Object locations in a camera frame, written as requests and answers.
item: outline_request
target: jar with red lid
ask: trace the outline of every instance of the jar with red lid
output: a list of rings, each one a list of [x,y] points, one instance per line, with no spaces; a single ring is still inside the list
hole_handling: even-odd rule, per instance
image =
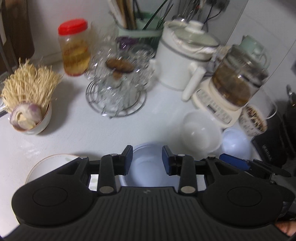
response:
[[[87,21],[72,19],[64,22],[59,26],[58,32],[66,74],[70,76],[82,75],[87,70],[91,57]]]

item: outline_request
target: red lid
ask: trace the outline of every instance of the red lid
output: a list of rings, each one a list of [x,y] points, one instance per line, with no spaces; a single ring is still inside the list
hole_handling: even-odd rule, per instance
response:
[[[59,28],[59,35],[72,35],[83,32],[87,29],[87,21],[83,18],[72,19],[62,23]]]

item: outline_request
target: human hand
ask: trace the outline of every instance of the human hand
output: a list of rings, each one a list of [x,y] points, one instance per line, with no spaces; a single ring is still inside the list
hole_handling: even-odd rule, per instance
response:
[[[296,233],[296,221],[277,222],[276,227],[288,236]]]

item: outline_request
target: onion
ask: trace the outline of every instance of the onion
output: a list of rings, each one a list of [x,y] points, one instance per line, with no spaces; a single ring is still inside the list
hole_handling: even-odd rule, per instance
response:
[[[17,129],[30,130],[42,121],[39,106],[22,102],[11,112],[9,122]]]

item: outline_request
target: ribbed black surface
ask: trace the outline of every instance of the ribbed black surface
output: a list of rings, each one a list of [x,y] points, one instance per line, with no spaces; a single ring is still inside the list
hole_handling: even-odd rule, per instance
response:
[[[7,241],[282,241],[273,225],[237,229],[207,215],[195,198],[173,188],[126,188],[100,197],[80,220],[57,228],[20,225]]]

